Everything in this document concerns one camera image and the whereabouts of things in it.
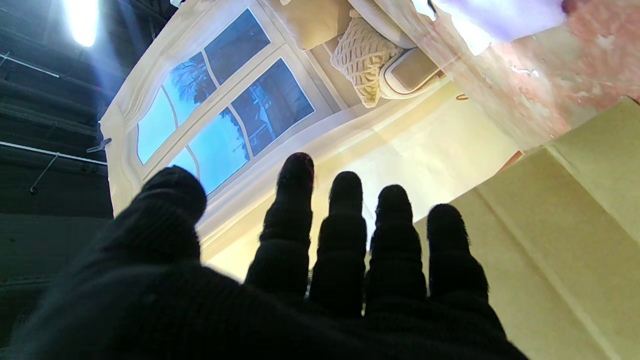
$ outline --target pillow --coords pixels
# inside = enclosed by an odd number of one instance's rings
[[[403,49],[380,35],[352,10],[349,28],[331,56],[331,65],[353,84],[362,104],[373,108],[380,99],[380,69]]]
[[[404,49],[413,49],[417,45],[402,29],[387,15],[374,0],[350,0],[353,8],[362,15],[382,36],[391,40],[395,45]]]
[[[300,50],[309,50],[342,34],[349,26],[348,0],[266,0]]]

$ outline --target window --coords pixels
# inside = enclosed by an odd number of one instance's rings
[[[293,124],[314,112],[282,59],[232,102],[246,128],[253,155],[258,155]]]
[[[169,71],[138,122],[145,177],[178,165],[210,194],[302,120],[330,115],[300,56],[262,8],[235,11],[200,52]]]
[[[208,123],[171,162],[200,179],[207,193],[249,161],[237,119],[227,108]]]

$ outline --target cardboard box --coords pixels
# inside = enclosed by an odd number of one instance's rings
[[[639,184],[626,99],[452,202],[532,359],[640,359]]]

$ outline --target yellow wall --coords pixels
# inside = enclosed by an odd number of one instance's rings
[[[328,212],[331,183],[339,172],[352,170],[362,178],[363,215],[371,233],[378,194],[384,186],[403,185],[413,203],[414,220],[418,220],[431,206],[449,202],[494,175],[517,151],[471,101],[455,99],[460,93],[449,83],[401,118],[380,122],[369,136],[316,163],[312,264],[317,232]],[[214,243],[224,246],[216,246],[215,252],[205,248],[203,261],[244,279],[272,202],[273,196],[217,237]]]

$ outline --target finger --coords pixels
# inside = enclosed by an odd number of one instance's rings
[[[436,205],[427,217],[429,289],[432,297],[469,291],[488,299],[489,285],[480,263],[471,255],[465,222],[448,204]]]
[[[411,203],[404,188],[384,188],[378,197],[376,231],[371,239],[367,314],[384,310],[390,302],[426,297],[422,248],[412,220]]]
[[[278,176],[276,199],[264,217],[260,247],[245,284],[270,293],[305,294],[313,182],[311,157],[301,152],[289,156]]]
[[[320,227],[311,301],[338,316],[360,316],[366,252],[362,183],[354,172],[341,172],[331,187],[329,216]]]

